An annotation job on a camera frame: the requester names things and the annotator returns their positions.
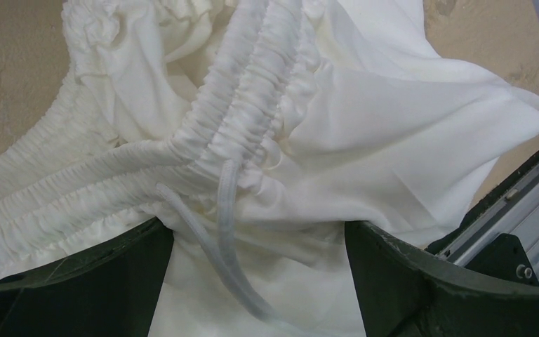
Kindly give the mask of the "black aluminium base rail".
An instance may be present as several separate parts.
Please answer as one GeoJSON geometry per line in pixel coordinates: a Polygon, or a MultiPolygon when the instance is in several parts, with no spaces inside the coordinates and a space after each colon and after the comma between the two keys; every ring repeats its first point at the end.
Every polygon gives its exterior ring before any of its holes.
{"type": "Polygon", "coordinates": [[[483,275],[539,287],[539,150],[427,251],[483,275]]]}

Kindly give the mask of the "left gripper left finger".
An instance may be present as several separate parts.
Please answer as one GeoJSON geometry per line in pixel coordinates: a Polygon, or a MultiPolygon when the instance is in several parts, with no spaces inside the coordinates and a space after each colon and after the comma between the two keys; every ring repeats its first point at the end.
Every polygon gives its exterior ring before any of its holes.
{"type": "Polygon", "coordinates": [[[0,336],[146,336],[173,241],[172,231],[152,219],[0,279],[0,336]]]}

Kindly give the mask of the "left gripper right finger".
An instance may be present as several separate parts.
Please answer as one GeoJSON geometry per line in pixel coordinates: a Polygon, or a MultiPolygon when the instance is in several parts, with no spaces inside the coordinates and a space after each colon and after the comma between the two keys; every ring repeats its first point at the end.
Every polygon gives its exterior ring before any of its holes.
{"type": "Polygon", "coordinates": [[[367,336],[539,336],[539,288],[467,270],[367,222],[345,224],[367,336]]]}

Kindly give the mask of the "white shorts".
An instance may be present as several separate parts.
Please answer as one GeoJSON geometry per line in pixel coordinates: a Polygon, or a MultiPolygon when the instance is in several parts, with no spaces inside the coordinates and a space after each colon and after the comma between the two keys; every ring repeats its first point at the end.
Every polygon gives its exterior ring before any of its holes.
{"type": "Polygon", "coordinates": [[[157,217],[150,336],[362,336],[343,239],[457,229],[539,96],[426,40],[420,1],[66,1],[57,98],[0,155],[0,279],[157,217]]]}

